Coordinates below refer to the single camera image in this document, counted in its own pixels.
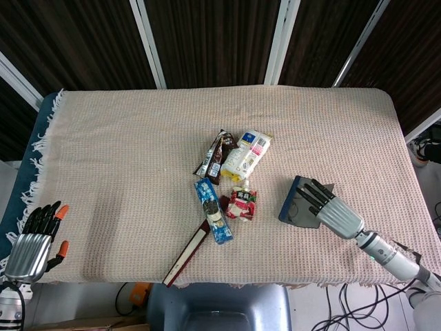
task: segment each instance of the blue snack package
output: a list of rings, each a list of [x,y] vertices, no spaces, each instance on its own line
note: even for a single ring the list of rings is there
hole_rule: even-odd
[[[194,184],[194,187],[198,193],[209,227],[212,229],[215,242],[222,244],[226,241],[232,240],[232,231],[228,227],[212,183],[207,177],[205,177],[200,181],[197,181]]]

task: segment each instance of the silver robotic hand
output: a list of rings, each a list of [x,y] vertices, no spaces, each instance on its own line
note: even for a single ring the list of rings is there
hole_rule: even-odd
[[[69,209],[64,205],[57,211],[60,205],[57,201],[34,210],[12,246],[0,288],[0,330],[23,330],[25,305],[32,298],[30,286],[59,265],[68,252],[69,243],[64,241],[55,258],[48,260],[60,222]]]
[[[417,279],[432,291],[441,292],[437,274],[406,257],[397,247],[387,243],[380,235],[365,230],[363,218],[345,202],[336,197],[317,180],[305,184],[297,193],[310,202],[309,211],[332,232],[343,239],[355,239],[357,246],[375,259],[401,281]]]

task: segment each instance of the floor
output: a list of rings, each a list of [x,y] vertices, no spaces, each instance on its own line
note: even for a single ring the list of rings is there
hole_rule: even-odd
[[[441,201],[441,165],[430,163],[424,168],[416,168],[416,174],[422,193],[427,202],[431,216],[435,218],[435,204]],[[60,283],[37,284],[34,299],[28,307],[27,324],[39,325],[75,318],[114,316],[114,298],[120,283]],[[121,293],[121,310],[130,310],[126,298],[130,293],[131,284]],[[332,314],[340,314],[338,292],[341,286],[329,287]],[[387,294],[396,290],[384,287]],[[375,290],[351,284],[348,288],[349,305],[359,308],[373,302]],[[291,322],[294,331],[311,330],[319,321],[327,318],[328,306],[324,288],[309,285],[305,288],[289,290],[291,308]],[[399,294],[389,300],[389,319],[384,326],[385,330],[415,330],[412,318],[412,308],[405,295]],[[384,318],[385,307],[379,306],[374,317]],[[365,320],[368,325],[375,325],[373,319]],[[350,330],[366,330],[355,321],[350,321]]]

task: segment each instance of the dark wall panel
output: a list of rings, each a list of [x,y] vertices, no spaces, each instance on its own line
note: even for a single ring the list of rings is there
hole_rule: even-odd
[[[0,78],[0,160],[21,160],[37,112]]]
[[[147,0],[168,88],[263,83],[280,1]]]
[[[0,51],[44,96],[156,88],[128,0],[0,1]]]
[[[404,134],[441,107],[441,1],[392,0],[342,86],[390,94]]]
[[[331,87],[377,4],[301,1],[279,84]]]

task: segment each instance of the cardboard box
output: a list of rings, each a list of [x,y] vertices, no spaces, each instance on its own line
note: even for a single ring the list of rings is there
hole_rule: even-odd
[[[144,316],[74,319],[60,323],[39,325],[31,331],[150,331]]]

